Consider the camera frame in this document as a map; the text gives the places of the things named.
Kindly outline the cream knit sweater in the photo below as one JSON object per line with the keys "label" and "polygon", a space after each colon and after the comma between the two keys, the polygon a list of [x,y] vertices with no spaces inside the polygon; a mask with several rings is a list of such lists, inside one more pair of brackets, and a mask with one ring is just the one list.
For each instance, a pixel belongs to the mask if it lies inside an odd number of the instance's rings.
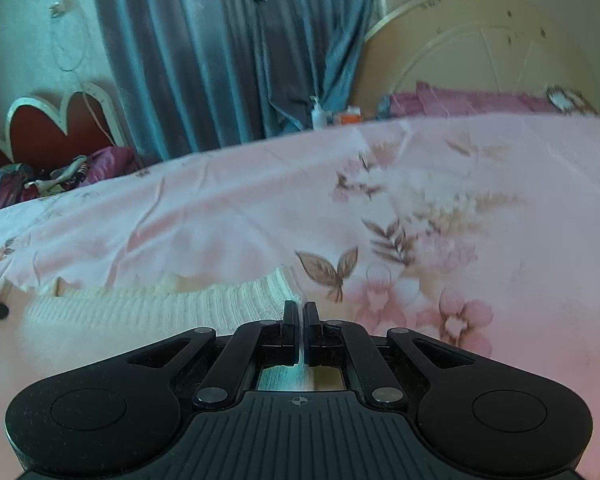
{"label": "cream knit sweater", "polygon": [[43,288],[6,283],[0,290],[9,308],[0,323],[0,399],[41,378],[195,327],[229,335],[247,322],[277,321],[286,301],[302,298],[286,266],[229,285],[178,274],[151,286],[75,288],[62,278]]}

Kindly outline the pile of clothes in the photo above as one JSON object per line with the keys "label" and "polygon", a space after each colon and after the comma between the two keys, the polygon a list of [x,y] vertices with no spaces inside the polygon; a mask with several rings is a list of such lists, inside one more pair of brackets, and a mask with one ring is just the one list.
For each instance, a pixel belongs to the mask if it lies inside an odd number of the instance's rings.
{"label": "pile of clothes", "polygon": [[54,170],[34,170],[26,164],[6,165],[0,168],[0,209],[126,176],[139,169],[129,148],[115,146],[88,156],[76,156],[69,165]]}

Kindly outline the red heart-shaped headboard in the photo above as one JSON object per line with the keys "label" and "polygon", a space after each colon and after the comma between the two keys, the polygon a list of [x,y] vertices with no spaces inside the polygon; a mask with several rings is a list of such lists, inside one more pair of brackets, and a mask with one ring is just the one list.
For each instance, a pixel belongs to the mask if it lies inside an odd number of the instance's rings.
{"label": "red heart-shaped headboard", "polygon": [[0,168],[25,164],[51,170],[76,156],[125,145],[114,102],[103,88],[86,82],[66,93],[59,105],[40,96],[15,99],[0,138]]}

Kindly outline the pink floral bed sheet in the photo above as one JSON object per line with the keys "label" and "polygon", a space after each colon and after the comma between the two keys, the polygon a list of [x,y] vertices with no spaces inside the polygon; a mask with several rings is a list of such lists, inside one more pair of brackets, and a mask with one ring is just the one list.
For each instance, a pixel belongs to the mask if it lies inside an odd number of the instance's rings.
{"label": "pink floral bed sheet", "polygon": [[[229,285],[282,266],[324,318],[414,328],[577,391],[594,420],[580,474],[600,479],[600,118],[332,128],[0,210],[0,290]],[[20,474],[10,400],[0,479]]]}

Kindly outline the white pump bottle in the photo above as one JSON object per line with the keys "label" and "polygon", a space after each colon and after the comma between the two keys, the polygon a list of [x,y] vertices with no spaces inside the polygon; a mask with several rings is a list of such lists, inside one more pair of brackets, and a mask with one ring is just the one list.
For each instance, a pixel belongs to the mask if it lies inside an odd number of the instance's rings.
{"label": "white pump bottle", "polygon": [[321,130],[328,126],[328,114],[326,110],[321,106],[320,100],[317,96],[310,96],[312,104],[311,120],[312,128],[314,130]]}

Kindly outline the orange box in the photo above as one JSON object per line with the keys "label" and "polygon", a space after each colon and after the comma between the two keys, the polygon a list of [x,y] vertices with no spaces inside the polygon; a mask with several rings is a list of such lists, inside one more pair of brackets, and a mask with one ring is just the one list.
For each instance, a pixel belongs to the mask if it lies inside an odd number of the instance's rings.
{"label": "orange box", "polygon": [[334,124],[337,126],[359,124],[362,121],[362,110],[357,106],[348,106],[334,116]]}

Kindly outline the purple pillow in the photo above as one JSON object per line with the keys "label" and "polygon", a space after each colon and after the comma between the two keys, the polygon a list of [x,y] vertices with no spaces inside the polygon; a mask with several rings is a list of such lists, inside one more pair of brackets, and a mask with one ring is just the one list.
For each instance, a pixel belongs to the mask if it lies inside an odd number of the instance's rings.
{"label": "purple pillow", "polygon": [[452,90],[419,81],[414,91],[382,96],[376,108],[377,119],[400,117],[460,117],[492,113],[558,114],[547,98],[529,93]]}

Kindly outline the blue curtain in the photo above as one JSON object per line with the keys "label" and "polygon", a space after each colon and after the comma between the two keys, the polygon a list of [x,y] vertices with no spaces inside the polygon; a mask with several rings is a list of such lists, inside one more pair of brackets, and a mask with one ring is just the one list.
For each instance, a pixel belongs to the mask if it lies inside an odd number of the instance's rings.
{"label": "blue curtain", "polygon": [[374,0],[95,0],[148,164],[301,131],[346,107]]}

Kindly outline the cream round headboard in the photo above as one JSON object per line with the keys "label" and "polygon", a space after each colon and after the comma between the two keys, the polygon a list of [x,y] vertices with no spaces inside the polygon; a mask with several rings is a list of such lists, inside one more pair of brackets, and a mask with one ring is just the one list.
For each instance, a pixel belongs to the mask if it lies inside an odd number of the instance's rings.
{"label": "cream round headboard", "polygon": [[594,107],[600,92],[582,49],[524,0],[412,0],[367,33],[350,104],[375,110],[382,96],[419,82],[443,89],[574,90]]}

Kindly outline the floral patterned pillow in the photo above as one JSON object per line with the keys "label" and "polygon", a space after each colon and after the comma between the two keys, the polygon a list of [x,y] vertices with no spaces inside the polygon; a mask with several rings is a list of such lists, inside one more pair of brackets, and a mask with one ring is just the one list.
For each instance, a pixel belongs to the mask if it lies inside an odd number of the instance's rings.
{"label": "floral patterned pillow", "polygon": [[596,108],[577,90],[554,86],[546,90],[546,97],[564,115],[598,116]]}

